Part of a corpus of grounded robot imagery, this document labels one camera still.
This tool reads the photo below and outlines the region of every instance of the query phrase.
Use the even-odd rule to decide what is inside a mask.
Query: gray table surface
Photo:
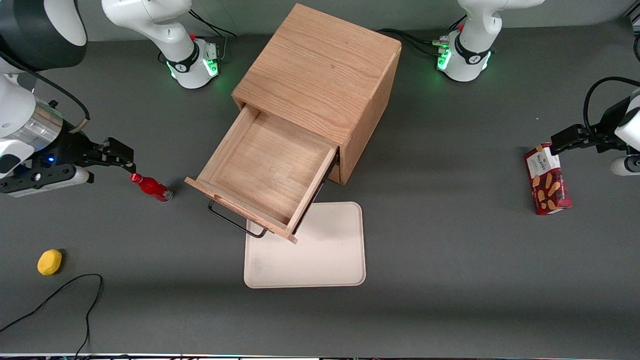
[[[318,199],[362,206],[367,279],[354,288],[247,288],[244,234],[182,182],[233,123],[230,93],[268,39],[231,38],[220,78],[201,90],[179,87],[150,42],[92,43],[82,64],[48,72],[91,109],[92,140],[133,147],[140,172],[176,198],[160,204],[128,173],[99,167],[95,184],[0,197],[2,323],[98,272],[106,285],[87,352],[638,358],[640,179],[609,172],[621,153],[567,152],[574,207],[539,217],[523,160],[581,121],[596,80],[638,78],[628,21],[505,29],[472,83],[405,45],[353,177]],[[632,90],[603,85],[592,119]],[[80,118],[63,95],[36,93]],[[45,278],[35,267],[50,248],[68,263]],[[3,333],[0,352],[75,352],[96,285],[82,280]]]

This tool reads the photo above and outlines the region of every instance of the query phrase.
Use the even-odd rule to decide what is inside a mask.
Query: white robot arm
[[[117,26],[145,35],[167,59],[172,76],[185,88],[206,85],[218,75],[215,44],[192,40],[179,22],[158,24],[187,13],[191,0],[102,0],[102,9]]]
[[[113,138],[91,142],[55,110],[56,102],[17,83],[27,71],[51,84],[37,72],[75,66],[85,52],[75,0],[0,1],[0,193],[22,197],[91,183],[84,169],[91,165],[135,172],[131,148]]]
[[[588,104],[593,90],[606,81],[622,81],[640,85],[630,79],[609,77],[597,81],[585,99],[584,125],[575,124],[551,136],[553,155],[576,148],[594,147],[598,153],[618,150],[626,152],[611,162],[610,169],[616,175],[640,175],[640,88],[607,109],[600,122],[591,125],[588,120]]]
[[[440,37],[449,42],[438,59],[437,69],[455,81],[472,81],[486,68],[490,47],[502,29],[501,10],[525,9],[545,0],[458,0],[467,12],[464,29]]]

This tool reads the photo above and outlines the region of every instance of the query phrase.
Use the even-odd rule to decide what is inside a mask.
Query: white tray
[[[247,229],[262,228],[247,221]],[[362,209],[355,202],[313,203],[297,244],[267,232],[246,236],[244,283],[250,288],[357,286],[366,276]]]

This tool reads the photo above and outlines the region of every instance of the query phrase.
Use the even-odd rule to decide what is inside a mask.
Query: red bottle
[[[168,202],[173,198],[171,190],[158,183],[153,177],[145,177],[138,173],[131,174],[132,182],[138,184],[143,193],[155,197],[159,202]]]

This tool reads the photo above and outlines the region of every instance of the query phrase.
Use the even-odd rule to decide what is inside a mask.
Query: black metal handle
[[[212,200],[212,201],[209,201],[209,206],[207,206],[207,209],[209,209],[210,213],[212,213],[213,215],[216,215],[217,217],[219,217],[222,220],[228,222],[229,224],[235,226],[236,228],[244,231],[246,234],[248,234],[250,236],[253,236],[254,238],[258,238],[259,239],[259,238],[263,237],[267,233],[267,229],[265,229],[265,228],[262,228],[262,232],[260,234],[252,233],[251,231],[245,229],[242,225],[239,225],[239,224],[235,223],[233,220],[228,219],[224,215],[222,215],[222,214],[216,212],[215,210],[213,210],[213,204],[214,204],[214,201]]]

